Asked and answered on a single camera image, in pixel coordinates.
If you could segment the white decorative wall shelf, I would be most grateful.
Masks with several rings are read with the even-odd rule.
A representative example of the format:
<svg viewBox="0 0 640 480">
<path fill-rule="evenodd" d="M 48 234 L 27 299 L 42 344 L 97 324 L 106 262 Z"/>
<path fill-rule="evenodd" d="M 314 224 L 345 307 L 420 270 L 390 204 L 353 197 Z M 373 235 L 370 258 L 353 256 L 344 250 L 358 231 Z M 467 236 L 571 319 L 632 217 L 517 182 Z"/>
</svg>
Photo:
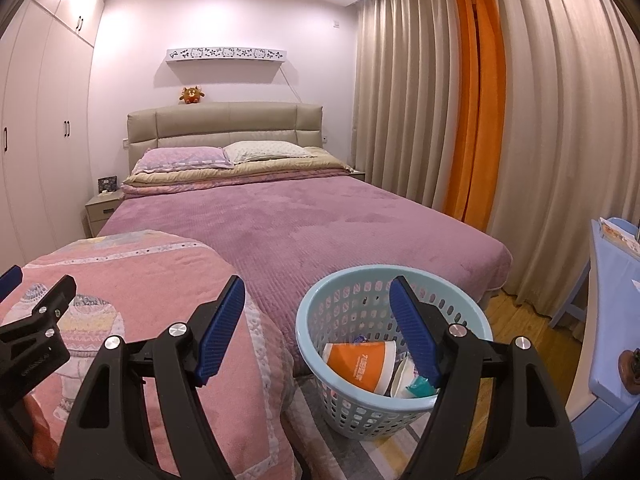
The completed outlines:
<svg viewBox="0 0 640 480">
<path fill-rule="evenodd" d="M 288 52 L 278 49 L 246 47 L 190 47 L 168 49 L 167 63 L 190 61 L 256 61 L 284 63 Z"/>
</svg>

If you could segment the grey bedside table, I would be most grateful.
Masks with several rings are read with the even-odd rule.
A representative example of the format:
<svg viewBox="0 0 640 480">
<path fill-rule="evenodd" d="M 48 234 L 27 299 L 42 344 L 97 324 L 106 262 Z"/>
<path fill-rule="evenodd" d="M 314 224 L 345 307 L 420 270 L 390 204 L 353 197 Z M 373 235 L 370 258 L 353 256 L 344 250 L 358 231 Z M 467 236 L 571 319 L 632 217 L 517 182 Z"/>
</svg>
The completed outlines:
<svg viewBox="0 0 640 480">
<path fill-rule="evenodd" d="M 99 232 L 105 226 L 105 223 L 114 211 L 119 207 L 124 199 L 122 190 L 114 192 L 102 192 L 93 196 L 91 200 L 85 204 L 85 210 L 89 223 L 89 229 L 92 237 L 99 235 Z"/>
</svg>

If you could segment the small picture frame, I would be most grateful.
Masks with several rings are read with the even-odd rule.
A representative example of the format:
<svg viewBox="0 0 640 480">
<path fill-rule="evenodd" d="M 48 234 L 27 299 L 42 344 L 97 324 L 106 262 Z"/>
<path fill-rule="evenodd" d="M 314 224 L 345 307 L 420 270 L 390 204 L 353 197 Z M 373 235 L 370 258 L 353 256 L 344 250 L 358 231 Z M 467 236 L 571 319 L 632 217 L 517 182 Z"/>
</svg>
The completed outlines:
<svg viewBox="0 0 640 480">
<path fill-rule="evenodd" d="M 119 189 L 116 176 L 102 177 L 98 179 L 98 193 L 114 193 Z"/>
</svg>

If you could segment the orange plush toy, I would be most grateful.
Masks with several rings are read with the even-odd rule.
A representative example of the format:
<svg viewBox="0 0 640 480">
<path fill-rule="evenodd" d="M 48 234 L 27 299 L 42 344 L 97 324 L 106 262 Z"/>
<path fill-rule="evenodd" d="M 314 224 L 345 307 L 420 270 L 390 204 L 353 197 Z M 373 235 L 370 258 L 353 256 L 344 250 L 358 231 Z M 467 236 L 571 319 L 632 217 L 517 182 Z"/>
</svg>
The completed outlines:
<svg viewBox="0 0 640 480">
<path fill-rule="evenodd" d="M 179 96 L 179 100 L 184 104 L 196 104 L 201 102 L 205 93 L 198 86 L 184 87 Z"/>
</svg>

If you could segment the white wardrobe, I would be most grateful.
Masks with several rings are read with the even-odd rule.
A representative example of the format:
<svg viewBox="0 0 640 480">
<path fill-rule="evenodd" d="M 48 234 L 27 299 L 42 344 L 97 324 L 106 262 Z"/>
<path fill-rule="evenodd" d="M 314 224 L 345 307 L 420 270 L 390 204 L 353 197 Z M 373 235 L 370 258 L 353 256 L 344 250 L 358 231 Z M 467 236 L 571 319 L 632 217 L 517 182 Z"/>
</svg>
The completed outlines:
<svg viewBox="0 0 640 480">
<path fill-rule="evenodd" d="M 1 37 L 1 266 L 86 235 L 88 97 L 103 0 L 24 0 Z"/>
</svg>

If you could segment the blue desk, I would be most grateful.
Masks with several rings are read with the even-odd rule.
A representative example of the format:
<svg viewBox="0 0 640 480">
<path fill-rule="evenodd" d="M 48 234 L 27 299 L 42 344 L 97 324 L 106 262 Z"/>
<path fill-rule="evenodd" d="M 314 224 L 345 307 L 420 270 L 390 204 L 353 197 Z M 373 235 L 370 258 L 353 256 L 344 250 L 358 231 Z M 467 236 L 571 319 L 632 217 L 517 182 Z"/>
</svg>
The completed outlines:
<svg viewBox="0 0 640 480">
<path fill-rule="evenodd" d="M 602 226 L 633 237 L 638 228 L 622 218 L 593 220 L 589 259 L 560 310 L 585 323 L 582 351 L 565 405 L 586 474 L 620 436 L 639 397 L 625 388 L 618 358 L 639 348 L 639 259 L 605 238 Z"/>
</svg>

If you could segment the orange and white paper cup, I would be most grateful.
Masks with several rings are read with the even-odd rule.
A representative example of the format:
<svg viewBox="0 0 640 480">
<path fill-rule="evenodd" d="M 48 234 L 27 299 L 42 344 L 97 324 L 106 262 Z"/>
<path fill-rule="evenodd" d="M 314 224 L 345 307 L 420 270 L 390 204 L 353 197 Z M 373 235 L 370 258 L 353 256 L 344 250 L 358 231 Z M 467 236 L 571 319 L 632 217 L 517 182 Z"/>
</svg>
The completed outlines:
<svg viewBox="0 0 640 480">
<path fill-rule="evenodd" d="M 322 359 L 346 382 L 382 396 L 394 374 L 396 342 L 326 344 L 322 350 Z"/>
</svg>

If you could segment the folded beige blanket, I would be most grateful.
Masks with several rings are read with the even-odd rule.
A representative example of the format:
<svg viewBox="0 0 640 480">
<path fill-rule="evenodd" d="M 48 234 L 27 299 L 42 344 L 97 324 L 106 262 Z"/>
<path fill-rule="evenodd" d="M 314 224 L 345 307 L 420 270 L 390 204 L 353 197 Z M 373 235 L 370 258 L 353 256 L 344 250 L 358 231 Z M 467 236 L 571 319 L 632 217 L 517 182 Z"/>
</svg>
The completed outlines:
<svg viewBox="0 0 640 480">
<path fill-rule="evenodd" d="M 223 186 L 280 180 L 349 176 L 352 168 L 322 148 L 308 148 L 311 157 L 241 162 L 232 169 L 189 169 L 132 174 L 122 184 L 128 197 L 177 194 Z"/>
</svg>

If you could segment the beige curtain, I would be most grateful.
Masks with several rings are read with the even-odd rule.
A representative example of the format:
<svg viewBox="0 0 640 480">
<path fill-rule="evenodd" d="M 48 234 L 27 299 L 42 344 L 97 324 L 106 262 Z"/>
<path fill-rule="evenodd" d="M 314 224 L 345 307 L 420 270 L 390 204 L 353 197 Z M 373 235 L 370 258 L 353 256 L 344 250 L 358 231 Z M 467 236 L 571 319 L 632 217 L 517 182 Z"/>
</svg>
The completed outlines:
<svg viewBox="0 0 640 480">
<path fill-rule="evenodd" d="M 506 118 L 485 232 L 504 287 L 555 314 L 590 221 L 639 215 L 639 43 L 614 0 L 497 0 Z M 444 214 L 459 105 L 456 0 L 361 0 L 352 160 Z"/>
</svg>

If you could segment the orange curtain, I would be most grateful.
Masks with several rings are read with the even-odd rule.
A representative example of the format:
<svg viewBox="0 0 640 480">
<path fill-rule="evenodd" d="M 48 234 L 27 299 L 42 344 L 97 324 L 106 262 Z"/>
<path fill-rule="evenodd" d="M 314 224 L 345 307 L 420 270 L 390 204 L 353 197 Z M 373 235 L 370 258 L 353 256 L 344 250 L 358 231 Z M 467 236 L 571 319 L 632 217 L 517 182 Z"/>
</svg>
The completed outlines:
<svg viewBox="0 0 640 480">
<path fill-rule="evenodd" d="M 459 105 L 444 211 L 487 229 L 506 118 L 506 52 L 497 0 L 456 0 Z"/>
</svg>

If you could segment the bed with purple cover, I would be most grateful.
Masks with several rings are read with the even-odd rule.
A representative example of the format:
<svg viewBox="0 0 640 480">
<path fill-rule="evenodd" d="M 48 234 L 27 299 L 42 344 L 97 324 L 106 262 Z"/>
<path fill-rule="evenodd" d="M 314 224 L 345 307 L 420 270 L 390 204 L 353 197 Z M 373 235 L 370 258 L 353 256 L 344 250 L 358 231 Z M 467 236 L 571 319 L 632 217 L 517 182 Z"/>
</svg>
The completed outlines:
<svg viewBox="0 0 640 480">
<path fill-rule="evenodd" d="M 295 340 L 296 311 L 325 276 L 364 264 L 410 266 L 480 300 L 504 285 L 512 266 L 495 238 L 353 177 L 127 197 L 101 233 L 144 230 L 199 240 L 232 264 L 280 328 L 297 375 L 308 368 Z"/>
</svg>

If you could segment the purple pillow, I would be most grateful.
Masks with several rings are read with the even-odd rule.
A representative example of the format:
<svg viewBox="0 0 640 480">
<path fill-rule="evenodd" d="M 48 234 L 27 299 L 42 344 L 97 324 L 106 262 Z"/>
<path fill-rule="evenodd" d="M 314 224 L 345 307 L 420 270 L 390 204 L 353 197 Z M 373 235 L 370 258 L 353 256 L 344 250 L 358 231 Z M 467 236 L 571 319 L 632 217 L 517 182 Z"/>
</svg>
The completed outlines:
<svg viewBox="0 0 640 480">
<path fill-rule="evenodd" d="M 151 148 L 136 162 L 132 174 L 160 174 L 198 169 L 232 169 L 234 163 L 222 148 L 187 146 Z"/>
</svg>

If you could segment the beige padded headboard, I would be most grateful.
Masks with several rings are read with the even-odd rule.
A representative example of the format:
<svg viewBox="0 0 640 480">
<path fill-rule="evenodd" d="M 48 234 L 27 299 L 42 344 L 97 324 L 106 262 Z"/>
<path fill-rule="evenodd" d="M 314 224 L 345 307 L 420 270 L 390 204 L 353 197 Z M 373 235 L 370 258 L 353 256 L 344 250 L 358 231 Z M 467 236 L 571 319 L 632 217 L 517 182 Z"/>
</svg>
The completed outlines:
<svg viewBox="0 0 640 480">
<path fill-rule="evenodd" d="M 213 102 L 138 110 L 127 117 L 130 167 L 152 148 L 213 146 L 239 141 L 322 145 L 320 105 L 285 102 Z"/>
</svg>

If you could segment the red and white paper cup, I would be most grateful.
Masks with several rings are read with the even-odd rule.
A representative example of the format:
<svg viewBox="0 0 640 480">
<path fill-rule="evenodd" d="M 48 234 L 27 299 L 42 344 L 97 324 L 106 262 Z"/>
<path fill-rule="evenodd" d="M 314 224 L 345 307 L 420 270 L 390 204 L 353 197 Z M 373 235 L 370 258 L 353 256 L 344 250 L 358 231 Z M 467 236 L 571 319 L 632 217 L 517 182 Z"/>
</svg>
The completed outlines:
<svg viewBox="0 0 640 480">
<path fill-rule="evenodd" d="M 409 387 L 417 377 L 413 359 L 406 354 L 396 367 L 390 384 L 390 396 L 397 399 L 414 399 L 416 396 L 409 390 Z"/>
</svg>

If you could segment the light blue plastic basket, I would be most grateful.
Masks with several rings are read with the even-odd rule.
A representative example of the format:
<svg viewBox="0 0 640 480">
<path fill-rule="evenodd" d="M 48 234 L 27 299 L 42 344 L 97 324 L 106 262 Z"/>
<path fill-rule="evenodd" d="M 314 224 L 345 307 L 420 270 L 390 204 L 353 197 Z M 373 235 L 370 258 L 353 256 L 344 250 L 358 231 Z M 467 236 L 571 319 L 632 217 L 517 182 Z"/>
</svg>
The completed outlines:
<svg viewBox="0 0 640 480">
<path fill-rule="evenodd" d="M 314 374 L 321 413 L 339 434 L 357 440 L 388 437 L 430 412 L 436 396 L 396 399 L 367 392 L 338 376 L 323 361 L 327 344 L 365 342 L 396 344 L 408 352 L 390 308 L 390 282 L 402 275 L 418 298 L 435 306 L 447 323 L 465 326 L 480 339 L 492 331 L 480 306 L 440 276 L 406 266 L 354 266 L 322 278 L 306 292 L 296 314 L 297 347 Z"/>
</svg>

